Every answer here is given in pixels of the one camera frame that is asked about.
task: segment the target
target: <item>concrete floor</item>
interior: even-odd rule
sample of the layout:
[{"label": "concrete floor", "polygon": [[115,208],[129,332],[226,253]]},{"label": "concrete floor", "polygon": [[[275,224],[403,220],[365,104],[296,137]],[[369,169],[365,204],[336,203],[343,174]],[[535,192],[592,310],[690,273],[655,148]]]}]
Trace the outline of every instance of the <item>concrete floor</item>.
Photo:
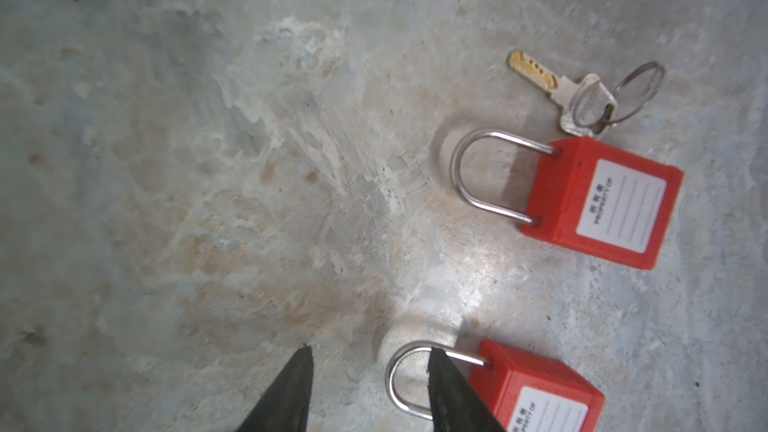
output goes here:
[{"label": "concrete floor", "polygon": [[[426,431],[391,353],[489,337],[599,387],[599,430],[764,430],[767,31],[768,0],[0,0],[0,429],[233,430],[307,342],[312,432]],[[686,171],[654,271],[450,189],[461,131],[563,137],[515,47],[666,65],[606,138]],[[481,142],[467,183],[524,207],[536,158]]]}]

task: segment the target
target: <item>metal key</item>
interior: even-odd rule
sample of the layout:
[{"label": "metal key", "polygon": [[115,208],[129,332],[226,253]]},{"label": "metal key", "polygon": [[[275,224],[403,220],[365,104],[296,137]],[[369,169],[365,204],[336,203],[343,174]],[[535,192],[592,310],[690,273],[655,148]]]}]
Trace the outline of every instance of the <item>metal key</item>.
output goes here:
[{"label": "metal key", "polygon": [[[512,52],[508,63],[561,107],[560,128],[564,132],[599,138],[613,123],[618,104],[596,74],[589,73],[574,82],[566,76],[556,76],[521,50]],[[584,123],[590,118],[594,120],[592,123]]]}]

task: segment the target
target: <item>padlock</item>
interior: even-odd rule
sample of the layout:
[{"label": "padlock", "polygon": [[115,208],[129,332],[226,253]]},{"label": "padlock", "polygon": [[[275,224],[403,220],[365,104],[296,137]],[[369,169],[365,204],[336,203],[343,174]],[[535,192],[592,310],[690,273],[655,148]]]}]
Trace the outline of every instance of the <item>padlock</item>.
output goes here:
[{"label": "padlock", "polygon": [[469,384],[508,432],[594,432],[605,396],[559,360],[485,340],[477,354],[430,341],[401,347],[386,367],[386,390],[394,405],[410,415],[432,419],[429,408],[404,399],[395,389],[395,372],[415,352],[440,348],[473,364]]},{"label": "padlock", "polygon": [[[462,182],[466,149],[501,139],[542,154],[525,213],[484,202]],[[466,203],[521,222],[523,234],[631,267],[655,265],[683,172],[589,137],[541,144],[501,130],[475,130],[453,151],[451,179]]]}]

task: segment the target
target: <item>red plastic padlock body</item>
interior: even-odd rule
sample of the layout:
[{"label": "red plastic padlock body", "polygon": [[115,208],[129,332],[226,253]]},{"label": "red plastic padlock body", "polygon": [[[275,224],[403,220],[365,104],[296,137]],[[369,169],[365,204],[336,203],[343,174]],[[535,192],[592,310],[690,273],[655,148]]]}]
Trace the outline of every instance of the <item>red plastic padlock body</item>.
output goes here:
[{"label": "red plastic padlock body", "polygon": [[550,358],[483,341],[470,385],[508,432],[594,432],[605,396],[575,370]]},{"label": "red plastic padlock body", "polygon": [[588,137],[552,142],[526,213],[540,226],[523,234],[631,267],[655,265],[683,172]]}]

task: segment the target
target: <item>silver u-shaped shackle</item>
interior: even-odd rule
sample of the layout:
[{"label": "silver u-shaped shackle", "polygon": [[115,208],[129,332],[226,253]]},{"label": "silver u-shaped shackle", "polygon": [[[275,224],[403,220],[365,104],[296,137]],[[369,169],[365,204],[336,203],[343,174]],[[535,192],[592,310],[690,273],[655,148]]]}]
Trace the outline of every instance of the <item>silver u-shaped shackle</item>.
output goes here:
[{"label": "silver u-shaped shackle", "polygon": [[389,399],[395,405],[406,414],[415,415],[417,417],[432,420],[432,411],[428,407],[423,405],[414,404],[408,400],[402,398],[395,389],[395,372],[400,366],[400,363],[408,357],[410,354],[416,352],[432,352],[433,348],[440,348],[446,351],[446,355],[450,358],[457,360],[463,360],[474,365],[481,365],[483,367],[489,367],[491,361],[475,354],[467,354],[466,352],[459,352],[458,350],[446,347],[445,345],[438,344],[431,341],[415,341],[410,344],[405,344],[397,352],[394,353],[389,363],[386,365],[385,381],[386,381],[386,393],[389,395]]},{"label": "silver u-shaped shackle", "polygon": [[544,154],[552,158],[558,158],[562,153],[562,150],[558,149],[557,147],[552,147],[548,144],[534,142],[533,140],[525,139],[524,137],[516,136],[515,134],[504,132],[502,130],[496,130],[496,129],[474,130],[469,134],[467,134],[466,136],[464,136],[464,138],[458,142],[458,144],[456,145],[456,148],[453,149],[453,155],[451,156],[451,182],[453,182],[453,186],[456,188],[456,192],[458,193],[458,196],[463,198],[464,201],[470,206],[475,206],[477,208],[487,210],[488,212],[499,214],[500,216],[510,217],[512,220],[515,220],[517,222],[521,222],[523,224],[527,224],[530,226],[541,225],[542,220],[539,217],[528,216],[523,212],[512,210],[511,208],[496,206],[495,204],[484,202],[483,200],[480,200],[479,198],[470,194],[467,188],[464,187],[464,182],[462,181],[462,158],[464,157],[464,152],[466,152],[467,148],[469,148],[469,146],[474,141],[480,140],[480,139],[486,139],[489,137],[493,139],[503,140],[505,142],[511,142],[525,149],[535,150],[540,154]]}]

